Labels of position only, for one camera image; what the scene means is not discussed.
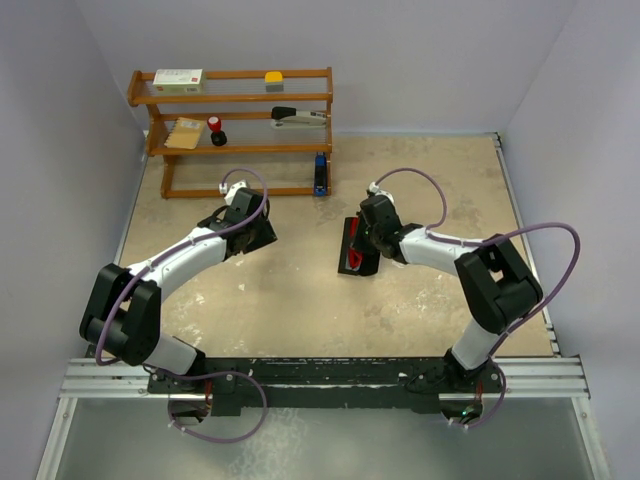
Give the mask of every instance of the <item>floor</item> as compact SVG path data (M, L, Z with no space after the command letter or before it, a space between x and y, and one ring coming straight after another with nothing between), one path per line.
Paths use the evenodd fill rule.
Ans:
M457 279L386 260L374 277L338 275L342 224L366 198L372 180L413 166L432 174L447 196L450 213L439 232L474 238L513 230L493 140L337 137L334 143L334 195L272 198L270 218L279 240L204 271L176 291L163 305L164 332L209 356L439 356L455 343L469 320ZM309 184L309 160L261 157L252 166L271 186ZM178 165L176 182L217 185L233 161L187 161ZM162 171L162 159L150 158L122 265L165 249L221 205L220 199L161 199ZM437 193L422 178L403 173L383 185L404 223L439 218ZM542 318L509 338L499 355L551 355Z

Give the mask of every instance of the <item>white wall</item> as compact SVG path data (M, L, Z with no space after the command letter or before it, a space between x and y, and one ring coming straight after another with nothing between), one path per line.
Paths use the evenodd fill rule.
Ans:
M0 2L0 476L35 477L142 136L72 0Z
M640 2L579 0L509 124L505 155L526 223L561 219L583 255L551 314L562 352L579 353L615 478L640 471ZM532 236L544 284L568 236Z
M506 127L575 0L78 4L124 90L135 69L332 66L337 130L487 132Z

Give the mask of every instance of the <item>red object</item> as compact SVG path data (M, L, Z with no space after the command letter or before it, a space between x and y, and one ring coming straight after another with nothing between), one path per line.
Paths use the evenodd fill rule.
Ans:
M356 236L356 231L358 230L358 219L354 218L351 220L351 230L349 235L353 239ZM356 252L353 248L349 247L349 266L355 270L362 263L362 253Z
M218 117L209 117L207 119L207 125L209 126L209 129L211 129L211 131L214 133L218 133L220 130L222 130L222 120L220 120Z

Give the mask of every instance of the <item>wooden shelf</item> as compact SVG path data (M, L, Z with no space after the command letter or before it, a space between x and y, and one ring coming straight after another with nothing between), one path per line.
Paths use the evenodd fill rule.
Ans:
M205 72L203 93L197 95L159 95L151 83L155 73L135 71L127 92L132 107L146 105L149 111L149 135L146 151L149 155L163 155L164 177L160 188L164 198L219 196L217 190L173 190L172 181L176 164L184 155L221 155L233 153L293 153L308 152L310 168L313 157L323 152L327 157L328 185L331 193L331 104L333 101L333 79L331 68L320 70L281 70L284 76L284 93L267 93L264 86L266 70L229 72ZM162 104L204 104L237 102L309 102L322 101L327 115L327 125L321 129L275 130L271 128L270 111L254 112L206 112L206 113L161 113ZM195 149L178 149L164 146L173 122L178 117L205 120L217 116L223 121L223 131L228 143L222 147L211 144L209 131L205 129ZM312 195L312 187L273 188L272 195Z

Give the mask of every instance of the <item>tan notebook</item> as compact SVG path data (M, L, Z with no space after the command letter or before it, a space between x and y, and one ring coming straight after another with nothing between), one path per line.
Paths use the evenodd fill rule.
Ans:
M178 117L169 134L165 147L194 149L198 145L200 135L204 130L205 122L191 118Z

